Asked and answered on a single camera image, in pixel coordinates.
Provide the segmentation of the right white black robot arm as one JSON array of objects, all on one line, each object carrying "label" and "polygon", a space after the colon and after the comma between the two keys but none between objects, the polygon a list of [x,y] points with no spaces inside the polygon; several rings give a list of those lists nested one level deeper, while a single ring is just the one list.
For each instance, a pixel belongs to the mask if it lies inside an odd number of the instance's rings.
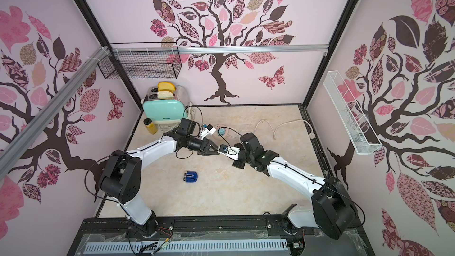
[{"label": "right white black robot arm", "polygon": [[291,205],[284,212],[294,228],[318,228],[328,237],[339,239],[358,215],[355,202],[339,179],[319,177],[293,166],[278,153],[265,150],[253,133],[242,135],[234,146],[220,145],[218,153],[232,159],[234,167],[243,169],[249,164],[308,198],[311,209]]}]

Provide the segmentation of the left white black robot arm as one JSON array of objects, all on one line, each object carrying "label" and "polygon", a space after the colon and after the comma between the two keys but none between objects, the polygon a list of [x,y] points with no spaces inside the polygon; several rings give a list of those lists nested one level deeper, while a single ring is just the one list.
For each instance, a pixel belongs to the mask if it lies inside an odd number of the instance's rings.
[{"label": "left white black robot arm", "polygon": [[214,134],[216,128],[211,124],[201,126],[200,133],[194,136],[194,128],[198,125],[195,121],[183,118],[178,127],[165,132],[157,141],[127,152],[114,151],[107,159],[97,186],[120,205],[132,225],[144,237],[153,236],[158,223],[156,214],[139,194],[142,170],[181,148],[201,156],[219,154],[219,147],[207,138],[207,135]]}]

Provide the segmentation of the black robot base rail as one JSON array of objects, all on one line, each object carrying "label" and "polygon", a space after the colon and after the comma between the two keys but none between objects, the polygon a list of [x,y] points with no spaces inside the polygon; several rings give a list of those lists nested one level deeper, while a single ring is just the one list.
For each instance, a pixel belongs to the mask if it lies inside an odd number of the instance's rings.
[{"label": "black robot base rail", "polygon": [[227,239],[285,239],[289,250],[255,252],[186,252],[152,254],[104,254],[92,256],[372,256],[366,233],[361,228],[346,230],[331,239],[320,229],[292,228],[282,215],[158,217],[158,228],[144,237],[125,218],[84,219],[68,251],[83,256],[89,242],[199,241]]}]

